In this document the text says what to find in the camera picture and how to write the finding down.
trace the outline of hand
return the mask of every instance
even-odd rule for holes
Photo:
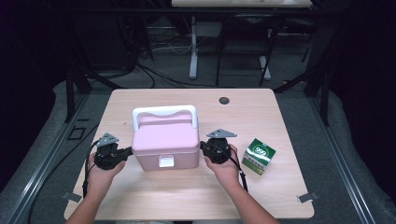
[[[114,176],[116,176],[125,166],[125,161],[117,164],[112,170],[103,170],[94,165],[95,153],[90,155],[89,159],[89,177],[88,177],[88,193],[87,195],[95,195],[99,200],[103,200],[110,189]]]
[[[231,150],[231,157],[237,160],[235,153],[237,153],[238,149],[232,144],[230,144],[230,147],[233,149]],[[208,157],[205,157],[205,162],[207,167],[215,173],[216,178],[224,188],[229,188],[233,185],[240,186],[238,168],[231,160],[227,160],[222,164],[215,164]]]

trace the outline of pink lunch box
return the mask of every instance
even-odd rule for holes
[[[139,107],[132,113],[132,151],[145,171],[195,168],[200,140],[193,105]]]

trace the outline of small box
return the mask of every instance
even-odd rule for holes
[[[276,151],[257,138],[253,140],[244,153],[242,163],[259,175],[262,175]]]
[[[133,122],[132,151],[143,170],[198,166],[200,139],[193,105],[136,108]]]

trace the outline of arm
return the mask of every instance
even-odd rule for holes
[[[235,146],[230,146],[235,152],[237,151]],[[216,179],[233,200],[243,223],[279,223],[240,185],[238,170],[231,161],[226,161],[223,164],[215,164],[208,157],[205,157],[205,162],[207,167],[215,173]]]
[[[66,223],[90,223],[92,224],[102,200],[110,189],[113,178],[125,166],[125,161],[120,162],[112,170],[102,170],[94,165],[94,154],[90,156],[90,175],[87,196],[78,205],[76,211],[70,216]]]

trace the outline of wooden table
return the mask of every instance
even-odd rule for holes
[[[230,103],[222,105],[220,97]],[[117,136],[119,148],[133,139],[132,111],[136,107],[194,105],[198,112],[200,138],[224,129],[237,133],[229,143],[245,149],[258,138],[276,150],[263,175],[241,165],[247,175],[249,193],[276,218],[309,218],[312,203],[299,203],[296,196],[307,193],[285,123],[276,98],[267,89],[164,89],[116,90],[108,101],[94,140],[109,132]],[[74,192],[82,195],[83,169]],[[64,212],[69,218],[78,206],[69,202]],[[198,168],[149,171],[131,156],[115,177],[96,219],[105,220],[199,220],[235,219],[238,212],[200,153]]]

